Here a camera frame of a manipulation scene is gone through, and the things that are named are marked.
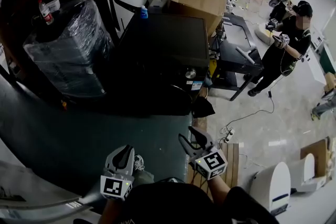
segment gray floor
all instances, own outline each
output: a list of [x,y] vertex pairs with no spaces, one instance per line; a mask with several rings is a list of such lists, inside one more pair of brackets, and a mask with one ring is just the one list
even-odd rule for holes
[[[256,42],[261,56],[268,46],[254,34],[256,24],[267,21],[271,11],[269,0],[253,0],[249,10],[242,9],[244,4],[237,2],[233,12],[243,16]],[[238,83],[243,82],[242,75]],[[248,87],[230,102],[228,98],[234,92],[211,89],[209,101],[216,114],[208,117],[208,132],[216,139],[223,137],[221,129],[231,120],[254,113],[259,109],[272,110],[272,102],[267,90],[252,98],[247,95]],[[259,112],[246,119],[234,122],[235,130],[230,143],[239,143],[239,179],[238,184],[248,189],[251,177],[263,166],[271,166],[281,161],[299,159],[299,150],[326,136],[335,136],[336,120],[332,112],[325,113],[320,121],[312,121],[310,110],[320,102],[323,87],[309,75],[304,63],[298,63],[294,72],[283,78],[272,89],[275,111],[273,114]]]

